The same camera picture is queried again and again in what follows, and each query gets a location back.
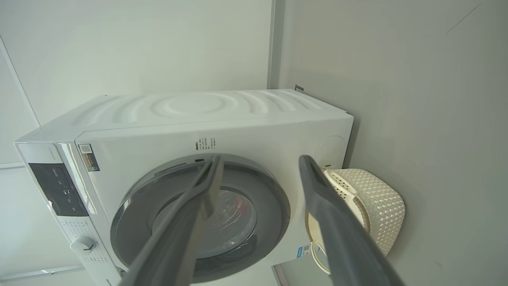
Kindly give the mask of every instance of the floor scratch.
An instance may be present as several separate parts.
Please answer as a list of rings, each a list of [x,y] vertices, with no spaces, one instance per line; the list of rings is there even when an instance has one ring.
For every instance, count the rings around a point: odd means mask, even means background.
[[[457,26],[460,22],[462,22],[462,20],[464,20],[467,16],[469,16],[476,8],[478,8],[478,6],[480,5],[478,4],[476,7],[473,8],[473,10],[471,10],[471,12],[467,13],[467,15],[464,16],[464,18],[462,18],[457,24],[455,24],[451,29],[448,30],[448,32],[446,32],[444,35],[446,36],[446,34],[448,34],[453,28],[455,28],[455,26]]]

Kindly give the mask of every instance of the round gray door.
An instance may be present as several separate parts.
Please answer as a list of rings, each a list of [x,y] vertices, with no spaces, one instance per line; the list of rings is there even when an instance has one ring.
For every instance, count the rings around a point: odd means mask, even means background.
[[[113,250],[126,266],[212,155],[164,164],[128,192],[111,227]],[[194,283],[223,278],[253,265],[277,245],[289,224],[290,205],[277,181],[250,160],[222,156],[222,185],[215,212],[203,229]]]

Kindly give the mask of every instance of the qr code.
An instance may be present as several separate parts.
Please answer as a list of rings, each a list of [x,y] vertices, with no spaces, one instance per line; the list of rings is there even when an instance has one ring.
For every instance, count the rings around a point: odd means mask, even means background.
[[[92,152],[92,147],[90,146],[90,144],[79,145],[79,150],[81,151],[82,154],[93,153]]]

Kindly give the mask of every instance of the black display screen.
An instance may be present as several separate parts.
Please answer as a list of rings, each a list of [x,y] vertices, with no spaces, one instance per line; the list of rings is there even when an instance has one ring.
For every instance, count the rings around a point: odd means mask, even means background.
[[[64,164],[29,165],[56,215],[88,216]]]

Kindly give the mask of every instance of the washing machine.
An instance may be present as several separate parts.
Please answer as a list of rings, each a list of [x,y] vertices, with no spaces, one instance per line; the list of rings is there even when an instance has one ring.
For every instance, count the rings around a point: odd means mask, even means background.
[[[309,244],[298,158],[341,168],[353,117],[294,90],[99,96],[15,145],[97,285],[119,283],[214,154],[224,174],[194,283],[295,259]]]

